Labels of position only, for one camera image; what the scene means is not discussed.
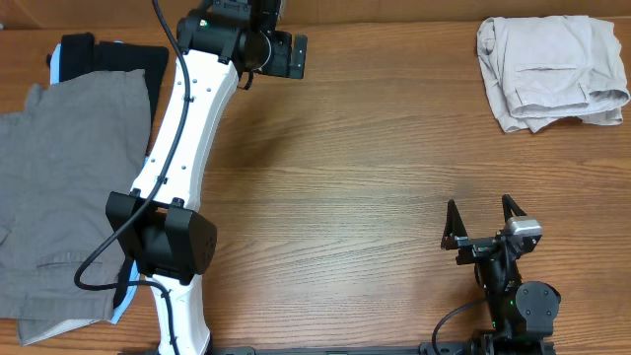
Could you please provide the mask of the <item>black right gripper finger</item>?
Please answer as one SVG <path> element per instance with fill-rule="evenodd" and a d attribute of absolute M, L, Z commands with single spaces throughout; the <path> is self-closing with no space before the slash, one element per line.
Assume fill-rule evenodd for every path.
<path fill-rule="evenodd" d="M 525 211 L 515 202 L 510 194 L 502 196 L 502 208 L 504 214 L 505 225 L 509 225 L 509 220 L 513 217 L 524 217 Z"/>
<path fill-rule="evenodd" d="M 456 203 L 453 200 L 448 202 L 446 224 L 441 240 L 442 249 L 460 249 L 468 242 L 468 234 Z"/>

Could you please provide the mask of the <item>beige shorts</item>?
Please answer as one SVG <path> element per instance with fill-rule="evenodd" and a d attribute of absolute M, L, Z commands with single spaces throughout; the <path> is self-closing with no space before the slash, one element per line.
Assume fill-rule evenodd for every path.
<path fill-rule="evenodd" d="M 489 106 L 506 133 L 566 117 L 612 126 L 630 102 L 614 23 L 588 16 L 491 17 L 476 52 Z"/>

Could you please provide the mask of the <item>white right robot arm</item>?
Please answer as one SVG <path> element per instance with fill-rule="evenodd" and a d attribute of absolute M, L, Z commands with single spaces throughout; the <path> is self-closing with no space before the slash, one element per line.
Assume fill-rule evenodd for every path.
<path fill-rule="evenodd" d="M 545 355 L 555 352 L 554 344 L 546 339 L 553 334 L 561 295 L 547 283 L 524 282 L 517 265 L 521 256 L 538 246 L 542 227 L 508 194 L 502 196 L 502 207 L 505 226 L 493 237 L 472 239 L 456 203 L 448 202 L 441 248 L 456 250 L 458 265 L 474 266 L 476 282 L 484 289 L 484 298 L 451 311 L 438 322 L 431 339 L 437 354 L 443 349 L 437 336 L 445 322 L 482 304 L 488 306 L 492 328 L 475 331 L 460 346 L 461 354 Z"/>

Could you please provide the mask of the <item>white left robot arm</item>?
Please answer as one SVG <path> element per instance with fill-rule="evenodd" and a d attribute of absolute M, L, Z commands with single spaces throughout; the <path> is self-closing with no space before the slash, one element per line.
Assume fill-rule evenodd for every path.
<path fill-rule="evenodd" d="M 217 1 L 176 29 L 175 79 L 148 161 L 105 213 L 126 258 L 150 285 L 159 317 L 158 354 L 209 354 L 202 276 L 217 228 L 200 215 L 204 170 L 216 130 L 242 77 L 301 79 L 308 40 L 276 29 L 278 1 Z"/>

